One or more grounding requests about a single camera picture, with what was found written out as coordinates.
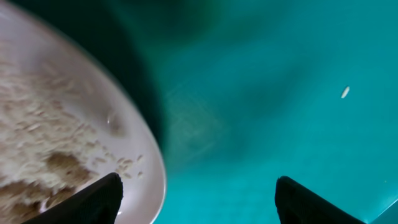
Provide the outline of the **white dinner plate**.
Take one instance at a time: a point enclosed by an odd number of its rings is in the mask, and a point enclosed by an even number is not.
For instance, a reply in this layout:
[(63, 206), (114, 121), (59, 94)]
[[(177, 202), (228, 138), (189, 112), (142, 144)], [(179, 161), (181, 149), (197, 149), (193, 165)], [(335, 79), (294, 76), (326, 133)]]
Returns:
[(21, 7), (1, 2), (1, 38), (8, 56), (27, 78), (70, 78), (72, 93), (57, 93), (65, 109), (90, 123), (103, 149), (88, 166), (104, 176), (122, 159), (132, 166), (122, 176), (124, 197), (117, 223), (153, 223), (164, 204), (165, 166), (154, 135), (133, 101), (107, 69), (88, 53)]

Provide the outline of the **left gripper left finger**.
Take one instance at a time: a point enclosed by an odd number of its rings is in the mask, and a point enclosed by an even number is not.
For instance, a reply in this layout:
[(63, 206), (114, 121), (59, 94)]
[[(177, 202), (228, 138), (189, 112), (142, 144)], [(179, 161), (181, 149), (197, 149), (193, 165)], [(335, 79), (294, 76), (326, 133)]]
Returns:
[(23, 224), (114, 224), (123, 199), (123, 183), (112, 172)]

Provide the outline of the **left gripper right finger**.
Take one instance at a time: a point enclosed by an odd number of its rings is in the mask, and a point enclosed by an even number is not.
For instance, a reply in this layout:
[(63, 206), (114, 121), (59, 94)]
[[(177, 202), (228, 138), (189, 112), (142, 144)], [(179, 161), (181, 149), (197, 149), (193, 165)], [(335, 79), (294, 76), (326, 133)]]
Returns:
[(275, 205), (281, 224), (365, 224), (287, 176), (277, 179)]

